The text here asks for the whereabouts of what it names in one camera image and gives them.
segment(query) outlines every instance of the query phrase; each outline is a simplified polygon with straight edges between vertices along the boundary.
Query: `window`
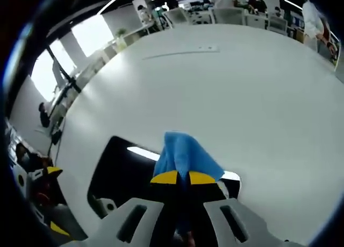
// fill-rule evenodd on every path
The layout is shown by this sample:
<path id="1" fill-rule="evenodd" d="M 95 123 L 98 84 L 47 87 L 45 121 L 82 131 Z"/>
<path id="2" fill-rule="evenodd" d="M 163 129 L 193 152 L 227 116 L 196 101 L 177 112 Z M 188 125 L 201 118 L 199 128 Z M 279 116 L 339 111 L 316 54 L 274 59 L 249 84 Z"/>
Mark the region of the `window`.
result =
<path id="1" fill-rule="evenodd" d="M 112 33 L 101 15 L 95 15 L 77 24 L 71 31 L 86 56 L 113 40 Z"/>
<path id="2" fill-rule="evenodd" d="M 70 74 L 76 68 L 76 65 L 66 52 L 62 43 L 59 40 L 55 40 L 50 45 L 50 48 L 62 68 L 66 71 L 66 73 Z"/>
<path id="3" fill-rule="evenodd" d="M 44 50 L 34 63 L 31 78 L 42 96 L 47 101 L 51 101 L 57 82 L 53 73 L 53 59 L 47 50 Z"/>

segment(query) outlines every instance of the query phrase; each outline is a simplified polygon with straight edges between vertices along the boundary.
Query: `white table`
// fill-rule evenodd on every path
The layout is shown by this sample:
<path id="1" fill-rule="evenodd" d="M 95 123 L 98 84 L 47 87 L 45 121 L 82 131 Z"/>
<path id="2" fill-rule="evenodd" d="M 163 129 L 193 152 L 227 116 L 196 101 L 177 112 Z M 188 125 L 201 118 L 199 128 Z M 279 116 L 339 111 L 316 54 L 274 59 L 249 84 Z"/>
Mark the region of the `white table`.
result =
<path id="1" fill-rule="evenodd" d="M 239 200 L 272 234 L 308 243 L 344 184 L 344 85 L 332 72 L 300 42 L 258 28 L 185 26 L 143 37 L 67 113 L 57 163 L 68 206 L 94 233 L 101 220 L 87 191 L 110 137 L 161 151 L 164 132 L 180 130 L 241 177 Z"/>

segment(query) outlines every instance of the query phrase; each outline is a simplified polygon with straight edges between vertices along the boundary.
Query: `white chair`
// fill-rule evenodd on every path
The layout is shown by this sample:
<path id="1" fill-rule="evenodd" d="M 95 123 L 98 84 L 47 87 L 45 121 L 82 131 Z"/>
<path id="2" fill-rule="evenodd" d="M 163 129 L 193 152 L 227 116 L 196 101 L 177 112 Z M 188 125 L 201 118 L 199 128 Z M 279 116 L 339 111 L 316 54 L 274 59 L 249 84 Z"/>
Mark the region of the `white chair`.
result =
<path id="1" fill-rule="evenodd" d="M 269 15 L 268 30 L 287 36 L 287 28 L 287 20 L 277 16 Z"/>
<path id="2" fill-rule="evenodd" d="M 175 28 L 180 25 L 192 25 L 191 19 L 183 8 L 175 8 L 162 13 L 166 18 L 168 25 Z"/>
<path id="3" fill-rule="evenodd" d="M 262 28 L 263 30 L 265 30 L 265 22 L 266 22 L 266 19 L 264 19 L 261 16 L 252 15 L 252 14 L 246 15 L 246 25 L 249 27 Z"/>
<path id="4" fill-rule="evenodd" d="M 245 25 L 243 8 L 210 8 L 212 24 Z"/>

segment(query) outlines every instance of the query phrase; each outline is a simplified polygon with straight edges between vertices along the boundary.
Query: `blue cloth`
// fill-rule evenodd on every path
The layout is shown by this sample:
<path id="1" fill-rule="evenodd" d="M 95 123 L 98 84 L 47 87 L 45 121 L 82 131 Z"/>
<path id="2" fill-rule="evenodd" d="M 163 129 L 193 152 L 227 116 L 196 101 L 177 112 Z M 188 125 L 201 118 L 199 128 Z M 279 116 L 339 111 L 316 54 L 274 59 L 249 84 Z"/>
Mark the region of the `blue cloth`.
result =
<path id="1" fill-rule="evenodd" d="M 189 171 L 205 173 L 215 181 L 224 174 L 224 170 L 190 135 L 180 132 L 166 132 L 164 148 L 157 161 L 153 176 L 177 170 L 186 185 Z"/>

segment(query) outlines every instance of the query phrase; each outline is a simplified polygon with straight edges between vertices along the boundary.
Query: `desk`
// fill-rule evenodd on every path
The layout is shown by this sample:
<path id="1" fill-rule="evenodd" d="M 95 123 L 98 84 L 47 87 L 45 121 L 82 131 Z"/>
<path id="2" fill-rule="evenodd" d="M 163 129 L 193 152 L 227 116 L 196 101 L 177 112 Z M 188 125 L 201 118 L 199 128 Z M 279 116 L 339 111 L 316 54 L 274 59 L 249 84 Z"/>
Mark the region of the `desk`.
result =
<path id="1" fill-rule="evenodd" d="M 94 233 L 101 220 L 87 191 L 109 139 L 160 152 L 164 132 L 180 130 L 241 177 L 239 201 L 273 235 L 309 243 L 343 191 L 344 85 L 332 72 L 299 42 L 248 26 L 183 26 L 141 38 L 67 113 L 57 163 L 69 208 Z"/>

